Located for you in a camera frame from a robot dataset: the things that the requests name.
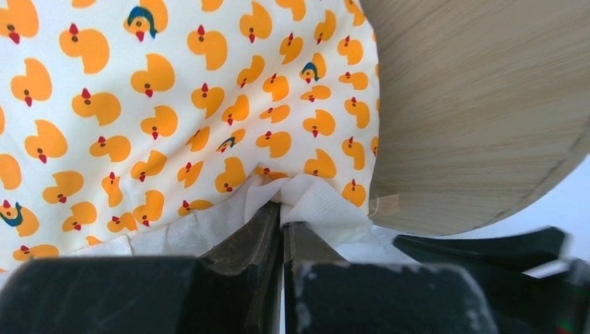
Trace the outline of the orange patterned bed cushion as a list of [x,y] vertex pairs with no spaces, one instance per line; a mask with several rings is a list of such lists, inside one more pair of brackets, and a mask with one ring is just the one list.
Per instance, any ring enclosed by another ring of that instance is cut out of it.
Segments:
[[379,102],[359,1],[2,1],[1,276],[199,255],[270,200],[366,241]]

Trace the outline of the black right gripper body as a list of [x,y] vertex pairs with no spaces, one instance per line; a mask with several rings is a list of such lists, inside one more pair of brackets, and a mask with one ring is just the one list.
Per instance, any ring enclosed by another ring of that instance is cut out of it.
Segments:
[[477,265],[466,270],[486,296],[500,333],[588,333],[589,263],[544,278]]

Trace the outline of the wooden pet bed frame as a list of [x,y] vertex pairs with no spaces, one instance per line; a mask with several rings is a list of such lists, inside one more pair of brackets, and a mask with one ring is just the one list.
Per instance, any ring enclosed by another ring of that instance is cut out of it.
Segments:
[[372,221],[429,235],[501,221],[589,153],[588,1],[364,1],[381,120]]

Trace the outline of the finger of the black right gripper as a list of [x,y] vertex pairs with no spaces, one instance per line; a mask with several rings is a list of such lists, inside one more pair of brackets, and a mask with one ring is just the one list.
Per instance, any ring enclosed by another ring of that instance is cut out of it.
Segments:
[[491,239],[434,239],[407,234],[393,245],[419,262],[487,264],[524,272],[557,260],[567,234],[556,228]]

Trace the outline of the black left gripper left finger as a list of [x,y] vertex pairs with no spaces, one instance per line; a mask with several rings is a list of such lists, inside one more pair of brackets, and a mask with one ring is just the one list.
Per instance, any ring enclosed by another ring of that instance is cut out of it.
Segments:
[[200,257],[27,262],[1,291],[2,333],[277,333],[280,207]]

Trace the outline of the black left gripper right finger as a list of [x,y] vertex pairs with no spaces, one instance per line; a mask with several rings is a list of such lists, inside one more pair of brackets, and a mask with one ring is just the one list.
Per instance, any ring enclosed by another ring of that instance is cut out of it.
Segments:
[[480,286],[449,264],[345,260],[304,222],[283,228],[287,333],[496,333]]

